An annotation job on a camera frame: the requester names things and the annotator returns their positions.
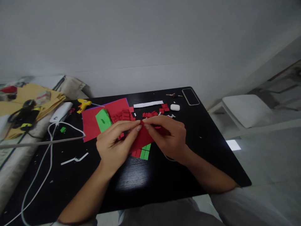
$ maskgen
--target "fingernail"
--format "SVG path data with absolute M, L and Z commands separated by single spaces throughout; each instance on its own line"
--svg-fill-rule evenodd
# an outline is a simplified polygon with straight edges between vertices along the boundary
M 136 130 L 139 132 L 141 130 L 141 128 L 142 128 L 142 125 L 139 125 Z

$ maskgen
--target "green foam piece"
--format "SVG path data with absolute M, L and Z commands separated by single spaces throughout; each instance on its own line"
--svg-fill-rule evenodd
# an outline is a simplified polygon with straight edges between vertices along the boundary
M 148 145 L 146 145 L 146 146 L 144 146 L 142 149 L 146 150 L 146 151 L 149 151 L 151 149 L 151 143 L 148 144 Z
M 106 129 L 108 129 L 111 125 L 111 119 L 109 117 L 109 114 L 107 110 L 102 109 L 100 110 L 97 115 L 95 115 L 98 127 L 100 129 L 100 132 L 104 132 Z
M 140 159 L 144 159 L 145 150 L 141 150 Z
M 144 160 L 148 160 L 148 155 L 150 154 L 149 151 L 145 151 L 145 154 L 144 154 Z
M 66 127 L 62 127 L 60 131 L 61 132 L 66 132 Z

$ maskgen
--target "wrist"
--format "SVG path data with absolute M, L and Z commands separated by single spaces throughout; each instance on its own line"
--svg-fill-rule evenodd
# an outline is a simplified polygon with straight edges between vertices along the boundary
M 185 144 L 184 154 L 178 162 L 188 167 L 189 165 L 191 165 L 193 158 L 195 158 L 195 155 L 196 154 Z
M 95 172 L 97 172 L 98 174 L 101 174 L 102 177 L 107 178 L 109 180 L 114 176 L 116 171 L 117 170 L 111 169 L 111 167 L 109 167 L 107 164 L 105 164 L 104 161 L 100 161 L 97 169 L 95 170 Z

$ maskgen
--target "black wooden table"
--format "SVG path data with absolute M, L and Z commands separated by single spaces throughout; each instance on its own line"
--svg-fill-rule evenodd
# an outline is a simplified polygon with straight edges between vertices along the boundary
M 187 135 L 186 144 L 199 156 L 231 176 L 240 186 L 249 186 L 251 181 L 227 145 L 221 133 L 202 104 L 189 106 L 184 97 L 172 98 L 166 94 L 182 93 L 182 89 L 190 87 L 166 89 L 152 92 L 126 94 L 89 99 L 96 104 L 106 104 L 121 98 L 127 98 L 130 106 L 137 103 L 162 100 L 168 106 L 176 102 L 180 111 L 169 111 L 175 120 L 185 124 Z M 74 100 L 73 107 L 79 106 Z M 143 119 L 143 112 L 159 112 L 160 105 L 135 109 L 136 119 Z M 76 128 L 83 129 L 82 119 L 73 113 L 65 122 Z M 55 139 L 81 136 L 81 133 L 67 127 L 66 133 L 58 131 Z M 52 170 L 32 204 L 25 210 L 24 215 L 31 225 L 54 222 L 64 207 L 76 195 L 97 168 L 100 157 L 97 152 L 96 138 L 83 143 L 82 140 L 69 141 L 53 145 Z M 39 146 L 26 172 L 21 178 L 14 194 L 10 198 L 0 218 L 0 225 L 4 225 L 20 213 L 25 192 L 37 171 L 41 158 L 47 146 Z M 80 162 L 70 162 L 62 165 L 74 157 L 80 158 L 86 152 L 89 154 Z M 50 165 L 50 153 L 44 159 L 39 175 L 27 195 L 25 206 L 35 195 L 44 180 Z M 188 169 L 177 162 L 167 160 L 155 143 L 152 143 L 148 161 L 128 157 L 126 162 L 111 179 L 100 213 L 139 207 L 148 203 L 166 202 L 186 197 L 206 194 Z M 20 225 L 21 217 L 10 225 Z

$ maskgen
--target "yellow glue gun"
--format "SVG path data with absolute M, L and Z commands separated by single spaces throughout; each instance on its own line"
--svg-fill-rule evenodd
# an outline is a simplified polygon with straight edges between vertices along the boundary
M 80 110 L 77 111 L 77 113 L 81 113 L 82 111 L 84 111 L 86 109 L 87 106 L 90 106 L 92 104 L 91 101 L 87 101 L 84 99 L 78 99 L 78 102 L 80 102 L 82 104 Z

